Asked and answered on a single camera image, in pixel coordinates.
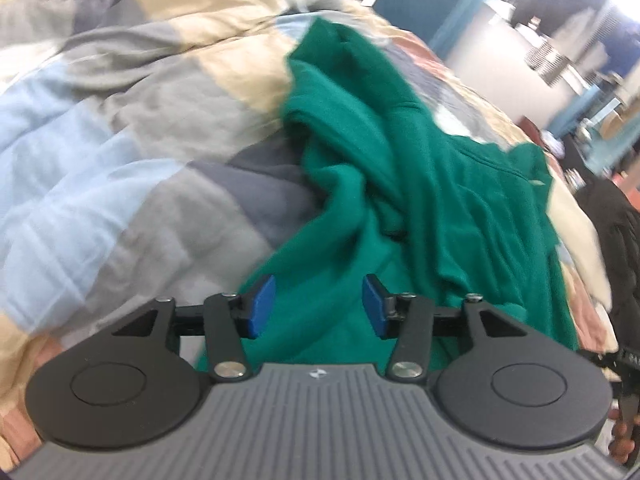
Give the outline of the person's right hand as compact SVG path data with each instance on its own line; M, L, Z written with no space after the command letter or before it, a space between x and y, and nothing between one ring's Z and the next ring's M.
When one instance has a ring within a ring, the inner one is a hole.
M618 408L612 408L608 413L608 418L614 422L612 441L608 445L608 452L617 463L626 464L629 455L636 447L634 440L627 438L629 425L623 421L623 416Z

